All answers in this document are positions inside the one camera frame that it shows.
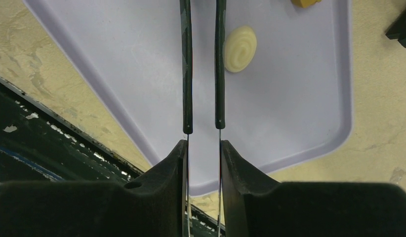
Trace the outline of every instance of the white tray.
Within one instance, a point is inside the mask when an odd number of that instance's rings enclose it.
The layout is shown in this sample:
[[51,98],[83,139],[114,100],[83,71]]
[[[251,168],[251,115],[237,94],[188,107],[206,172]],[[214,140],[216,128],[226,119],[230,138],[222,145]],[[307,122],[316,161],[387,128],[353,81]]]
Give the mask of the white tray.
[[[217,189],[215,0],[192,0],[194,133],[191,194]],[[25,0],[151,164],[182,132],[179,0]],[[269,173],[339,147],[352,126],[351,1],[229,0],[226,32],[250,25],[253,61],[226,73],[226,128]]]

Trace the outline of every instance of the orange-yellow cube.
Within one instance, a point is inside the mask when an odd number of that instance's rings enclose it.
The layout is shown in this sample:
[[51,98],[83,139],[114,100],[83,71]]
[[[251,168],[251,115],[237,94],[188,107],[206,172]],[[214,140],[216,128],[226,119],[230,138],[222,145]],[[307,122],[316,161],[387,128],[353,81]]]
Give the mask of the orange-yellow cube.
[[321,0],[292,0],[292,3],[295,4],[296,6],[306,8],[320,1]]

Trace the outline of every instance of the beige surface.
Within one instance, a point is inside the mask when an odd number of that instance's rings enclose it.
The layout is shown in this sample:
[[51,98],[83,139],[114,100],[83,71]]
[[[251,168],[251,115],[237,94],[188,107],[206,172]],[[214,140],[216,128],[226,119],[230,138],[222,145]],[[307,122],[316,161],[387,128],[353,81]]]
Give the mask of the beige surface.
[[[353,1],[353,133],[335,153],[273,178],[392,182],[406,190],[406,49],[383,34],[405,6],[406,0]],[[19,0],[0,0],[0,76],[140,169],[149,169]],[[193,204],[216,216],[216,194]]]

